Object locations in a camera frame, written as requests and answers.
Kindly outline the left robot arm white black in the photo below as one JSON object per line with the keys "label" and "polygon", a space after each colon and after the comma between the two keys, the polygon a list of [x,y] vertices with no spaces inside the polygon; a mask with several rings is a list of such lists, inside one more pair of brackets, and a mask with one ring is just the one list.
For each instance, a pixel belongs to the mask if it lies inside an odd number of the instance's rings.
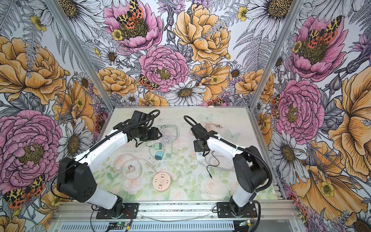
{"label": "left robot arm white black", "polygon": [[122,198],[99,187],[93,174],[128,142],[134,140],[138,146],[161,138],[161,132],[153,126],[159,115],[158,109],[148,114],[136,110],[130,119],[115,125],[108,135],[82,154],[63,158],[54,179],[57,190],[80,203],[104,208],[115,218],[121,216],[124,211]]}

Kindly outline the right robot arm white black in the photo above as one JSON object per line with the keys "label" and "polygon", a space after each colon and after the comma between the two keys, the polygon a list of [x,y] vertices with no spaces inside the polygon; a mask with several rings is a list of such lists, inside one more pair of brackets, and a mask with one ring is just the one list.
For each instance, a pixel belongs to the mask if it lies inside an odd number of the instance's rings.
{"label": "right robot arm white black", "polygon": [[236,145],[214,130],[207,131],[190,116],[184,116],[184,120],[191,126],[196,152],[204,157],[217,152],[232,160],[239,187],[230,198],[230,209],[235,217],[241,217],[257,194],[272,184],[271,169],[255,146]]}

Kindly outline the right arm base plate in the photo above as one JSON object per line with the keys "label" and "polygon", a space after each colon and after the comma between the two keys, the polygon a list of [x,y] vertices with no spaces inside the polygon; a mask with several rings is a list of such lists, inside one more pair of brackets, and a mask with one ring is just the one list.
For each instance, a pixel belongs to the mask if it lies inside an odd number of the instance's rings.
{"label": "right arm base plate", "polygon": [[254,204],[238,207],[232,202],[217,202],[216,213],[219,218],[257,218],[258,211]]}

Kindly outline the teal charger adapter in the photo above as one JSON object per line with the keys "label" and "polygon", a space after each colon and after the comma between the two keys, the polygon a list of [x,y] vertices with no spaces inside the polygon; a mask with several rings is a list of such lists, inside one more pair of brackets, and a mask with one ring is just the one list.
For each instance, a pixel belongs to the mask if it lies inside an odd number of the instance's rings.
{"label": "teal charger adapter", "polygon": [[164,153],[162,151],[157,151],[155,154],[155,159],[156,160],[162,160],[164,156]]}

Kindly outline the white blue power strip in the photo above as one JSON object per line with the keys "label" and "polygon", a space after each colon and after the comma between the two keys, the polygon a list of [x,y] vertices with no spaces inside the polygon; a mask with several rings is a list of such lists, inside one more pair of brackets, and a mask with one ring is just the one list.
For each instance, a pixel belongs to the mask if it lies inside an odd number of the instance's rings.
{"label": "white blue power strip", "polygon": [[205,159],[204,152],[196,152],[196,160],[197,161],[202,161],[204,159]]}

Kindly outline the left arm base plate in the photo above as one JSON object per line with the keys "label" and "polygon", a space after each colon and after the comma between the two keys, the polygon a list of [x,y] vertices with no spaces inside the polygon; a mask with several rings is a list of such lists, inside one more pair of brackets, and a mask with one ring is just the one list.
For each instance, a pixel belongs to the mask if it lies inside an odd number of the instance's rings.
{"label": "left arm base plate", "polygon": [[96,219],[136,219],[139,205],[139,203],[123,203],[112,210],[100,207]]}

